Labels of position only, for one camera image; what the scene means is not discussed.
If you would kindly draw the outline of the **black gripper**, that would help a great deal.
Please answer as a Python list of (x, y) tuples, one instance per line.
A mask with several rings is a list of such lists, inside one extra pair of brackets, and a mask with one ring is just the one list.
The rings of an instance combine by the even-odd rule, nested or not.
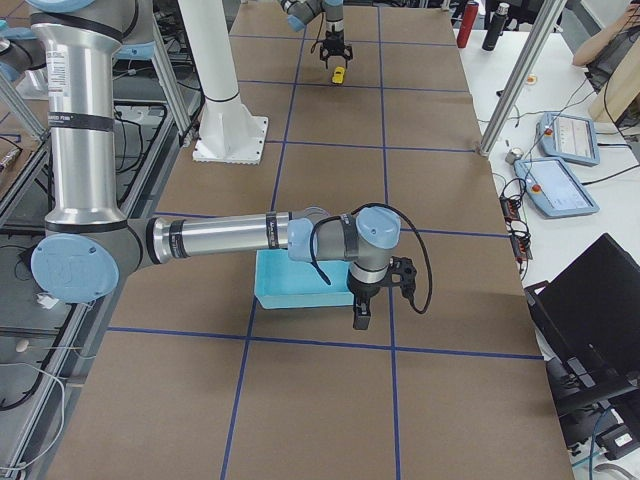
[(348, 68), (349, 62), (354, 58), (354, 54), (352, 46), (345, 45), (344, 43), (343, 30), (327, 30), (325, 32), (325, 38), (323, 40), (323, 45), (320, 48), (319, 58), (324, 63), (326, 69), (329, 68), (329, 52), (342, 52), (341, 56), (344, 59), (344, 68)]
[(367, 330), (371, 320), (371, 300), (379, 294), (379, 289), (357, 290), (353, 293), (353, 328)]

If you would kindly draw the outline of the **person forearm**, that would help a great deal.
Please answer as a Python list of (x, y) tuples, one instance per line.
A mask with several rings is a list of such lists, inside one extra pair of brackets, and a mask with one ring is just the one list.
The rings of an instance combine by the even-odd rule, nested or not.
[(639, 15), (622, 15), (612, 24), (586, 40), (574, 53), (572, 64), (584, 67), (592, 62), (599, 53), (621, 32), (639, 25)]

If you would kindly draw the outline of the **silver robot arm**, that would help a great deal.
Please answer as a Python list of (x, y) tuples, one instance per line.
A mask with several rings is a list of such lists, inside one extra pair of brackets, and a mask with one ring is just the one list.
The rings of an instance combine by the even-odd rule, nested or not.
[(287, 22), (292, 30), (299, 32), (318, 16), (322, 17), (320, 26), (325, 27), (324, 37), (320, 38), (318, 31), (311, 52), (319, 47), (319, 58), (329, 66), (329, 59), (340, 57), (345, 62), (345, 67), (353, 59), (353, 50), (350, 44), (345, 42), (344, 33), (344, 7), (342, 0), (281, 0), (280, 7), (287, 16)]
[(290, 259), (349, 265), (353, 326), (368, 327), (370, 302), (390, 284), (399, 264), (393, 251), (400, 220), (369, 204), (331, 216), (299, 212), (168, 221), (131, 219), (116, 194), (113, 60), (133, 47), (155, 52), (148, 1), (34, 1), (31, 27), (45, 48), (54, 209), (31, 257), (38, 285), (67, 303), (110, 294), (150, 265), (199, 255), (284, 249)]

